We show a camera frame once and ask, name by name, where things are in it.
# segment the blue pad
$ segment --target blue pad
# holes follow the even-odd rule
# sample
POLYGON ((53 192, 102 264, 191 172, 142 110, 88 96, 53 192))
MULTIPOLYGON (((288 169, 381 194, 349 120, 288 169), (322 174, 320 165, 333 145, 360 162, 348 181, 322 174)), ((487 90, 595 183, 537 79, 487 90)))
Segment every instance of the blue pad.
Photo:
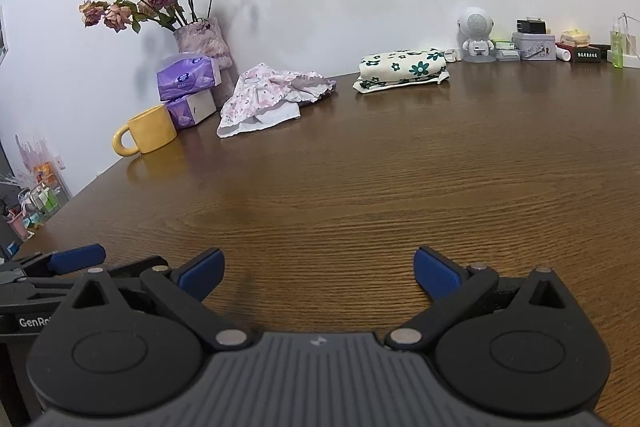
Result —
POLYGON ((180 275, 178 286, 202 302, 224 276, 225 256, 222 250, 216 250, 180 275))
POLYGON ((107 253, 100 245, 89 245, 88 247, 53 253, 47 263, 47 268, 57 275, 62 275, 102 264, 106 256, 107 253))
POLYGON ((460 275, 421 248, 414 254, 414 277, 433 300, 448 295, 462 285, 460 275))

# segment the white pouch with green flowers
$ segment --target white pouch with green flowers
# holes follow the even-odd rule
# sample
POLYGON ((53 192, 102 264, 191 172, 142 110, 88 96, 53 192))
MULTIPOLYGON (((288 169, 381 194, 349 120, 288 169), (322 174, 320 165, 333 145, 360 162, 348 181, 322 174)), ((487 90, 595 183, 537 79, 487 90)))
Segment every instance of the white pouch with green flowers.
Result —
POLYGON ((360 77, 353 84, 359 92, 373 92, 392 87, 441 83, 449 78, 444 52, 401 50, 367 55, 360 63, 360 77))

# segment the green bottle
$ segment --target green bottle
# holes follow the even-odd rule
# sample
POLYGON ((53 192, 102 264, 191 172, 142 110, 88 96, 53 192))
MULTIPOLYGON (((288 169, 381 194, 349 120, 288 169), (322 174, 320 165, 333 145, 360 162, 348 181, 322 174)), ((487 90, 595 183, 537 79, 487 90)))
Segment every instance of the green bottle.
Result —
POLYGON ((623 39, 626 39, 626 37, 620 33, 620 26, 614 24, 613 31, 611 32, 611 64, 613 64, 614 68, 621 68, 623 66, 623 39))

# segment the brown wooden tabletop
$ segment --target brown wooden tabletop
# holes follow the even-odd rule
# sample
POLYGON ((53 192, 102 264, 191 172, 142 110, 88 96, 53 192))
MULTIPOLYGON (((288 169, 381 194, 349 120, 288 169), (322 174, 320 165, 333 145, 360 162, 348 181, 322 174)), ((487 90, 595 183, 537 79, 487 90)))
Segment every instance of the brown wooden tabletop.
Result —
POLYGON ((177 266, 217 246, 207 298, 271 330, 388 331, 428 301, 427 244, 503 275, 552 266, 609 347, 598 412, 640 425, 640 71, 454 64, 450 84, 366 95, 220 140, 219 118, 122 159, 21 249, 102 244, 177 266))

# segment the white astronaut figurine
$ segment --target white astronaut figurine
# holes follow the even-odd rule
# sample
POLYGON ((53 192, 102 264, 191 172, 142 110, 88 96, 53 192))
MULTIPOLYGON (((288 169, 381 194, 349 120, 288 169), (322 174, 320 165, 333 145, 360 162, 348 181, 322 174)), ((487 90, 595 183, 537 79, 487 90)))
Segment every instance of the white astronaut figurine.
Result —
POLYGON ((491 54, 494 43, 489 40, 489 34, 494 28, 494 20, 482 8, 467 8, 458 19, 458 27, 466 37, 462 44, 462 59, 467 62, 493 62, 495 57, 491 54))

